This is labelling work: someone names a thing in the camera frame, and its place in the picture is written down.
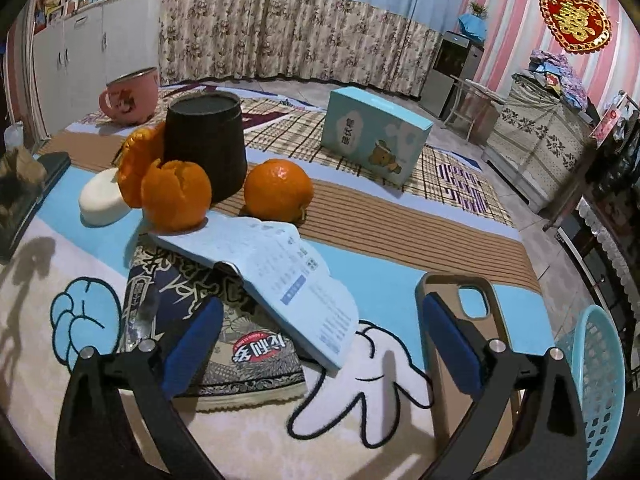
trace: floral curtain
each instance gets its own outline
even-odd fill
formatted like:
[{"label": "floral curtain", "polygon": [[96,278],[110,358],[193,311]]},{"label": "floral curtain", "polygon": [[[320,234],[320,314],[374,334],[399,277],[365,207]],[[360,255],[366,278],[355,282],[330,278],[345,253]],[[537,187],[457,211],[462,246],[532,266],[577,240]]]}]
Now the floral curtain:
[{"label": "floral curtain", "polygon": [[292,76],[418,96],[441,35],[354,0],[162,0],[161,80]]}]

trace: red double happiness decoration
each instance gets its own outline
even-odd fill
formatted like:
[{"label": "red double happiness decoration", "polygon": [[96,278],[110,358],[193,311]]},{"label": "red double happiness decoration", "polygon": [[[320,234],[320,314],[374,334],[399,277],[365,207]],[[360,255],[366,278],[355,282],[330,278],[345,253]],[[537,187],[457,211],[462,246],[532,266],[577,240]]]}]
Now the red double happiness decoration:
[{"label": "red double happiness decoration", "polygon": [[611,22],[593,0],[540,0],[546,26],[571,54],[596,52],[611,39]]}]

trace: blue gripper pad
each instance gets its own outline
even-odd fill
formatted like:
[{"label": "blue gripper pad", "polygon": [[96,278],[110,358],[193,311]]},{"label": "blue gripper pad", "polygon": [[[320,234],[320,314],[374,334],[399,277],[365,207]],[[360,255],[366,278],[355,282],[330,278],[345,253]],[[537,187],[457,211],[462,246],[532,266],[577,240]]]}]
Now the blue gripper pad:
[{"label": "blue gripper pad", "polygon": [[186,391],[193,376],[218,340],[224,318],[222,302],[218,298],[211,298],[200,308],[204,311],[198,314],[164,360],[161,387],[167,399]]},{"label": "blue gripper pad", "polygon": [[482,391],[480,363],[458,327],[442,309],[442,300],[431,292],[422,302],[422,323],[458,389],[476,399]]}]

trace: open book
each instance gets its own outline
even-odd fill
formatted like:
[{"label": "open book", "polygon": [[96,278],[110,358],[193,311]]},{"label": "open book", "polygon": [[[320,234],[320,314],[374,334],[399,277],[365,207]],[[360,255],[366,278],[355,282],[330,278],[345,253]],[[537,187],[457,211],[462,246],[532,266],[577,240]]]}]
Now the open book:
[{"label": "open book", "polygon": [[245,290],[318,363],[329,370],[342,367],[358,325],[358,307],[294,225],[210,211],[197,231],[152,237],[204,266],[232,266]]}]

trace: tissue box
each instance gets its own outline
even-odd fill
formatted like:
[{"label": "tissue box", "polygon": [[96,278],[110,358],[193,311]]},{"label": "tissue box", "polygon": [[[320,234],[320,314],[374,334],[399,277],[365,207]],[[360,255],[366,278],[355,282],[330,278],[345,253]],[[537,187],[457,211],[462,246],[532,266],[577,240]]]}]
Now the tissue box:
[{"label": "tissue box", "polygon": [[350,86],[331,92],[322,145],[401,186],[432,126],[425,117]]}]

